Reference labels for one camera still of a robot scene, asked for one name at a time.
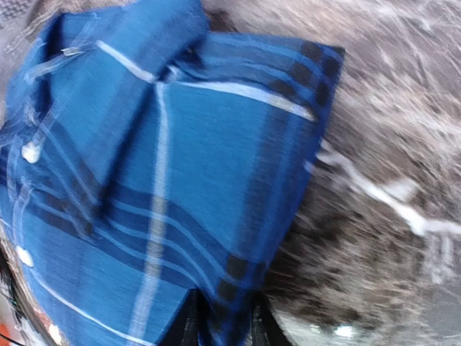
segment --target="button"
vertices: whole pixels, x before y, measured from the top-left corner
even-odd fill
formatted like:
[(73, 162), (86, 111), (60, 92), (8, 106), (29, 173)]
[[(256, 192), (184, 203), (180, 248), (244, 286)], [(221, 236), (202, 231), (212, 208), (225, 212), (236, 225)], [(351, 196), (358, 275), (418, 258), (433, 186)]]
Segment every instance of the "button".
[(37, 147), (33, 142), (29, 142), (21, 149), (21, 155), (30, 164), (34, 164), (40, 158), (40, 148)]
[(33, 267), (34, 266), (34, 260), (32, 259), (32, 256), (27, 250), (24, 250), (21, 247), (16, 247), (16, 253), (19, 259), (21, 260), (22, 263), (24, 263), (28, 267)]

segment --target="orange object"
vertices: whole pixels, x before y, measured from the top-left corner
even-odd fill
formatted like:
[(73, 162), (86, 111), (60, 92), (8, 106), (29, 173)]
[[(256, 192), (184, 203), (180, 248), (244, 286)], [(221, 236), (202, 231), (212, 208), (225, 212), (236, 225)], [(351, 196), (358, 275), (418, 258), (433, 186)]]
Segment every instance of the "orange object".
[[(2, 333), (5, 337), (10, 337), (8, 328), (6, 327), (5, 324), (0, 324), (0, 333)], [(0, 346), (9, 346), (9, 345), (10, 345), (9, 342), (7, 342), (5, 339), (0, 338)]]

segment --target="blue plaid shirt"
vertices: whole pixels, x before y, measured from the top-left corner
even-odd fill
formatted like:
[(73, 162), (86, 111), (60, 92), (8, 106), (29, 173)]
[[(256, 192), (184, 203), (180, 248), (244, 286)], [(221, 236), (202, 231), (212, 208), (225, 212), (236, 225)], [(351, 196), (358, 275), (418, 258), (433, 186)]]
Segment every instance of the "blue plaid shirt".
[(199, 0), (61, 14), (12, 79), (6, 234), (71, 345), (153, 345), (189, 290), (241, 345), (300, 204), (344, 51), (210, 33)]

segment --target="shirt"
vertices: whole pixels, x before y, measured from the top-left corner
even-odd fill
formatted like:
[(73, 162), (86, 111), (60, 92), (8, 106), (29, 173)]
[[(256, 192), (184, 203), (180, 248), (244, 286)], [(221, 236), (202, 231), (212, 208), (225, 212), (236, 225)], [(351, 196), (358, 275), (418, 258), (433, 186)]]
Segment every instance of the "shirt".
[(0, 206), (71, 345), (153, 345), (191, 290), (241, 345), (307, 186), (344, 51), (210, 33), (198, 0), (59, 14), (11, 80)]

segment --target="fabric fold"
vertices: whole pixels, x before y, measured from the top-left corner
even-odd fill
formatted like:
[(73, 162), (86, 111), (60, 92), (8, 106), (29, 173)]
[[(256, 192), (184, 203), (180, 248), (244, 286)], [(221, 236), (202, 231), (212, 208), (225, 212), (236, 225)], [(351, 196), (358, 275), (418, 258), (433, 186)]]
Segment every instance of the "fabric fold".
[(32, 294), (71, 345), (152, 345), (200, 290), (201, 345), (242, 345), (344, 51), (208, 32), (197, 0), (62, 14), (40, 37), (0, 130)]

